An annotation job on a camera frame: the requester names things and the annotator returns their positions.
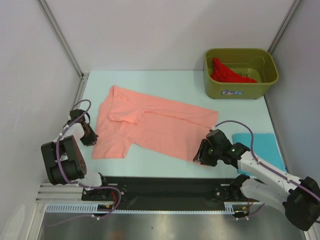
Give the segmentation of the pink t shirt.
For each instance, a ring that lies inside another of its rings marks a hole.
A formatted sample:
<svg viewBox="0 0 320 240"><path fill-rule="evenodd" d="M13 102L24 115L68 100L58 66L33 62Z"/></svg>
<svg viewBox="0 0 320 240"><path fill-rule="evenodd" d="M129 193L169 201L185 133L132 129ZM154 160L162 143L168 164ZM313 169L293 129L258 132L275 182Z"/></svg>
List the pink t shirt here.
<svg viewBox="0 0 320 240"><path fill-rule="evenodd" d="M99 107L92 158L123 159L136 144L191 162L218 115L215 110L114 85Z"/></svg>

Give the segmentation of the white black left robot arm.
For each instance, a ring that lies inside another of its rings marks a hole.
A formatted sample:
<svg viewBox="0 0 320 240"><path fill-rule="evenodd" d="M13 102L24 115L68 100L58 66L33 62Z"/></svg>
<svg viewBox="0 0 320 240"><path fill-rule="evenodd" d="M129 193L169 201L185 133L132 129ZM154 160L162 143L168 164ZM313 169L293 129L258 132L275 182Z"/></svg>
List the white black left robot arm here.
<svg viewBox="0 0 320 240"><path fill-rule="evenodd" d="M98 141L98 135L90 126L87 111L74 109L69 112L69 120L59 136L41 146L46 174L52 185L74 185L83 189L85 197L93 201L105 200L111 188L103 183L102 175L89 172L80 145L91 147Z"/></svg>

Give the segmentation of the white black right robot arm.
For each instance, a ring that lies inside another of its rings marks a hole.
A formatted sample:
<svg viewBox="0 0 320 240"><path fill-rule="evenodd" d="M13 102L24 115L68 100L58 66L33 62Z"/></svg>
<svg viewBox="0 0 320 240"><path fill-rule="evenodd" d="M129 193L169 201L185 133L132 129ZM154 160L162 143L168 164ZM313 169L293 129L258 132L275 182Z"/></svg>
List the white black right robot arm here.
<svg viewBox="0 0 320 240"><path fill-rule="evenodd" d="M240 142L231 144L219 130L210 130L202 139L195 162L216 166L218 161L251 176L240 174L231 185L230 194L242 201L258 200L283 213L291 224L308 231L320 218L320 187L311 177L304 179L282 171L254 154Z"/></svg>

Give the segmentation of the folded blue t shirt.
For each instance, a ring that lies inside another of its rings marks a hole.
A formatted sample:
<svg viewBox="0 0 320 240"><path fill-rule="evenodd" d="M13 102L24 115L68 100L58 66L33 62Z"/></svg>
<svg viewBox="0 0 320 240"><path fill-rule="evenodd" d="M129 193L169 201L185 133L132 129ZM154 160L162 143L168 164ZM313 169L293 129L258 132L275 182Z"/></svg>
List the folded blue t shirt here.
<svg viewBox="0 0 320 240"><path fill-rule="evenodd" d="M251 139L252 136L250 133L236 133L232 136L233 143L241 143L247 147L251 146ZM272 164L284 172L287 171L274 134L254 133L253 150L256 156L261 157L269 164Z"/></svg>

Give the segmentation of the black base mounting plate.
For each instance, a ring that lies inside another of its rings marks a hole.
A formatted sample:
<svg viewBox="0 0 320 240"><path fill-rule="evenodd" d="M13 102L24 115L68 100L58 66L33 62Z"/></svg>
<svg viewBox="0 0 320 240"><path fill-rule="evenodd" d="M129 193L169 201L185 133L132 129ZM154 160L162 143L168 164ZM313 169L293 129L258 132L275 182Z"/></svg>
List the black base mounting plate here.
<svg viewBox="0 0 320 240"><path fill-rule="evenodd" d="M105 189L83 190L86 202L119 201L118 210L204 212L222 211L225 204L253 209L261 205L245 197L231 178L103 176Z"/></svg>

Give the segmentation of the red t shirt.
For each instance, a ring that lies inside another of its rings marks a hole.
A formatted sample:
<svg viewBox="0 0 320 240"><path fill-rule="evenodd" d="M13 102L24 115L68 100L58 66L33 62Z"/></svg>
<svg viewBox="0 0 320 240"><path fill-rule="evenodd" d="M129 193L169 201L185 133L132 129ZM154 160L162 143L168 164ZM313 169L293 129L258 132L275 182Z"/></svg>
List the red t shirt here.
<svg viewBox="0 0 320 240"><path fill-rule="evenodd" d="M255 84L256 80L247 76L241 76L220 62L218 58L213 59L213 72L210 77L219 83Z"/></svg>

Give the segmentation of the olive green plastic bin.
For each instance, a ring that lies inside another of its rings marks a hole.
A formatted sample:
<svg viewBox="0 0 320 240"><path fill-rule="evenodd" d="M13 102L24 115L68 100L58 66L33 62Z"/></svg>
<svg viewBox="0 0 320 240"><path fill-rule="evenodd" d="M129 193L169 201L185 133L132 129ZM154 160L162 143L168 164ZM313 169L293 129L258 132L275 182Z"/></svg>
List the olive green plastic bin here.
<svg viewBox="0 0 320 240"><path fill-rule="evenodd" d="M236 74L249 77L257 83L223 83L211 78L213 59ZM204 88L212 99L258 99L277 83L279 73L276 64L266 50L260 48L212 48L204 55Z"/></svg>

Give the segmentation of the aluminium front frame rail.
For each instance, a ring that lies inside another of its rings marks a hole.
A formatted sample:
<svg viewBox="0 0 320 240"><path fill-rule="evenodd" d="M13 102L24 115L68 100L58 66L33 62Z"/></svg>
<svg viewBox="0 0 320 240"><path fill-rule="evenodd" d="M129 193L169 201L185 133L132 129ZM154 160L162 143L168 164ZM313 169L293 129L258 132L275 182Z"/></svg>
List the aluminium front frame rail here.
<svg viewBox="0 0 320 240"><path fill-rule="evenodd" d="M83 189L74 185L40 185L36 203L77 203L81 202Z"/></svg>

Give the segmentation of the left aluminium corner post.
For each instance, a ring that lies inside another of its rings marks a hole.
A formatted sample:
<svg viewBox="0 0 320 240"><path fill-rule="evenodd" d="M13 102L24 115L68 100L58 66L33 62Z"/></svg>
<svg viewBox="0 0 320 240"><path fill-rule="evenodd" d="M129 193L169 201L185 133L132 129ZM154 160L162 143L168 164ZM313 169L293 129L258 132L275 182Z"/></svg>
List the left aluminium corner post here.
<svg viewBox="0 0 320 240"><path fill-rule="evenodd" d="M68 61L70 62L72 68L76 72L77 76L83 80L87 79L89 74L87 72L83 72L81 67L67 41L65 38L64 33L62 32L58 21L56 20L52 10L50 9L49 4L46 0L36 0L37 4L39 5L40 10L42 11L44 17L46 18L53 34L55 35L57 41L59 42L63 52L65 53Z"/></svg>

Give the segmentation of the aluminium corner post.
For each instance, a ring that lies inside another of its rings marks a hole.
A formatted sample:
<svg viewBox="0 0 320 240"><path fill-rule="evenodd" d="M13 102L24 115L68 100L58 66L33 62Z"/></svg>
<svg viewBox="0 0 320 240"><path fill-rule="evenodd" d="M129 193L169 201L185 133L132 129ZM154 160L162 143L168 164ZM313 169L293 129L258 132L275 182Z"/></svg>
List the aluminium corner post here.
<svg viewBox="0 0 320 240"><path fill-rule="evenodd" d="M273 54L280 43L282 37L284 36L290 22L292 21L293 17L295 16L295 13L297 12L298 8L300 7L302 0L294 0L292 4L289 7L288 12L286 13L282 23L280 24L279 29L277 30L275 37L273 38L269 48L268 53Z"/></svg>
<svg viewBox="0 0 320 240"><path fill-rule="evenodd" d="M52 10L50 9L49 4L46 0L36 0L37 4L39 5L40 10L42 11L44 17L46 18L53 34L55 35L57 41L59 42L63 52L65 53L68 61L70 62L72 68L76 72L77 76L83 80L87 79L89 74L87 72L83 72L81 67L67 41L65 38L64 33L62 32L58 21L56 20Z"/></svg>

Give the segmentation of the right aluminium corner post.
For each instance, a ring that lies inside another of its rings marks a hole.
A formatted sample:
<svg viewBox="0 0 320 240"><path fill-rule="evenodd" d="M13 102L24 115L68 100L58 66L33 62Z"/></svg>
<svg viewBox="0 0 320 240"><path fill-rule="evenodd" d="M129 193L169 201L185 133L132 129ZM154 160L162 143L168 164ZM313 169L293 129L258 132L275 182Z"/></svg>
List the right aluminium corner post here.
<svg viewBox="0 0 320 240"><path fill-rule="evenodd" d="M289 7L288 12L286 13L282 23L280 24L279 29L277 30L275 37L273 38L269 48L268 53L273 54L280 43L282 37L284 36L290 22L292 21L293 17L295 16L295 13L297 12L298 8L300 7L302 0L294 0L292 4Z"/></svg>

